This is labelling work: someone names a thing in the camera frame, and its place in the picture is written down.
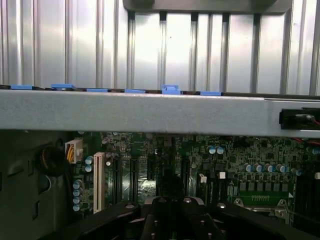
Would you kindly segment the white expansion slot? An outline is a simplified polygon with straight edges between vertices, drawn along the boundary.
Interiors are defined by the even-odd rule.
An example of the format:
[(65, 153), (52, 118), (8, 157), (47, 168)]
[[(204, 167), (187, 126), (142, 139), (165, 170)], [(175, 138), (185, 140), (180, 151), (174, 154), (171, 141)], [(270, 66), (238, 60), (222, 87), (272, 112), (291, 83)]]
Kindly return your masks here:
[(93, 156), (93, 213), (105, 208), (105, 153), (97, 152)]

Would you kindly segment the open grey PC case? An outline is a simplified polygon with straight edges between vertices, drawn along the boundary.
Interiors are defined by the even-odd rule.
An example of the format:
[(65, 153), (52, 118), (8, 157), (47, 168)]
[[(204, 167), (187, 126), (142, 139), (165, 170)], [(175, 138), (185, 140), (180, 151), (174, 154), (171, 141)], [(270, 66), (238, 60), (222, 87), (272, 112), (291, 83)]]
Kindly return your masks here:
[[(0, 131), (66, 132), (70, 139), (65, 143), (74, 140), (78, 132), (320, 138), (320, 130), (286, 130), (279, 124), (282, 109), (320, 109), (320, 96), (236, 92), (207, 96), (200, 95), (201, 91), (181, 89), (180, 95), (170, 95), (162, 94), (162, 89), (142, 94), (108, 90), (56, 90), (51, 86), (20, 90), (0, 84)], [(46, 146), (40, 150), (35, 167), (47, 177), (64, 177), (70, 191), (67, 227), (91, 215), (80, 218), (73, 212), (73, 164), (65, 155), (65, 143), (62, 149)], [(199, 197), (154, 197), (171, 200), (169, 240), (195, 240), (180, 203), (186, 197)]]

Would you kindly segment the white power connector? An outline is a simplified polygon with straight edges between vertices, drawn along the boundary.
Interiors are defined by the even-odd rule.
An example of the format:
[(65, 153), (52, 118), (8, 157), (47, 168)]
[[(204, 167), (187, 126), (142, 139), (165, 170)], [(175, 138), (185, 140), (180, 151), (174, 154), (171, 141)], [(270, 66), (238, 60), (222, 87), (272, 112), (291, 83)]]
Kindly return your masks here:
[(76, 164), (83, 159), (83, 140), (73, 139), (64, 144), (66, 159), (70, 164)]

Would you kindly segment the black intrusion switch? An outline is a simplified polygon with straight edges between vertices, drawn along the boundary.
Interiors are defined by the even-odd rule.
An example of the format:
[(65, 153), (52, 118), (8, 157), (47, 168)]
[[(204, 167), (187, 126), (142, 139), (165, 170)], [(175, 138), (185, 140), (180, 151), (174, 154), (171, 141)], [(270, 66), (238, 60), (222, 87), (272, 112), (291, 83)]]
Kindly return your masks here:
[(282, 130), (320, 131), (320, 108), (282, 109), (279, 124)]

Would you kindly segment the long black expansion slot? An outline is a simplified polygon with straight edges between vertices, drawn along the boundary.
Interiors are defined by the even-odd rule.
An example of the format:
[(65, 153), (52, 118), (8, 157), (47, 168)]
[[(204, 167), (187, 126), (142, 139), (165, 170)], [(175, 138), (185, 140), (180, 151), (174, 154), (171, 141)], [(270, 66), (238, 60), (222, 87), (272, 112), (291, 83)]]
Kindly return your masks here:
[(138, 178), (139, 178), (139, 161), (137, 158), (131, 159), (129, 198), (132, 202), (138, 201)]
[(181, 178), (185, 196), (189, 195), (189, 180), (190, 180), (190, 160), (184, 159), (181, 162)]
[(113, 166), (113, 203), (116, 205), (122, 201), (122, 160), (120, 157), (117, 157), (114, 160)]

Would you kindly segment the green motherboard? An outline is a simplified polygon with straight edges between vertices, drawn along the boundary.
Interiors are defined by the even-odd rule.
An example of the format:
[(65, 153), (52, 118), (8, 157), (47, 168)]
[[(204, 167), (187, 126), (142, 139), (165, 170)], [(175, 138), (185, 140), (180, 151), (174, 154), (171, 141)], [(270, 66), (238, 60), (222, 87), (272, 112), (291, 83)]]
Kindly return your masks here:
[[(320, 238), (320, 138), (164, 135), (77, 132), (83, 158), (70, 176), (71, 207), (79, 218), (93, 214), (94, 154), (105, 153), (105, 208), (114, 205), (114, 162), (122, 160), (122, 201), (130, 201), (130, 163), (138, 159), (137, 204), (150, 197), (185, 196), (182, 161), (190, 161), (188, 196), (211, 208), (217, 201), (246, 205), (257, 196), (284, 199), (288, 220), (269, 217)], [(147, 179), (148, 159), (154, 180)]]

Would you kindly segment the CPU socket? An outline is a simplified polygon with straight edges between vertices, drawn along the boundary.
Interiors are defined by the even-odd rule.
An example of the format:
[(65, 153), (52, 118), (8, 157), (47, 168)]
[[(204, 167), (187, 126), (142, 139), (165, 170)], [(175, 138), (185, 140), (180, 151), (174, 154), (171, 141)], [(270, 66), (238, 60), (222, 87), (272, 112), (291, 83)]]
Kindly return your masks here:
[(275, 201), (269, 200), (270, 199), (267, 197), (254, 196), (251, 204), (245, 204), (240, 197), (237, 197), (233, 200), (233, 204), (252, 212), (265, 214), (268, 217), (276, 217), (284, 220), (290, 218), (290, 210), (285, 199), (276, 199)]

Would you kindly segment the short black expansion slot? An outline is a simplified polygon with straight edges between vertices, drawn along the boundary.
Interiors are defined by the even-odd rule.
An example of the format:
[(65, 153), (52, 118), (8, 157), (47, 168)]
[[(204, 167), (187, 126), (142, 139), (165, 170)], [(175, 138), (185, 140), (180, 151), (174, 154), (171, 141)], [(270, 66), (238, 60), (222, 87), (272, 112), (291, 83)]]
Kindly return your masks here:
[(147, 160), (147, 180), (148, 181), (155, 180), (155, 162), (153, 159)]

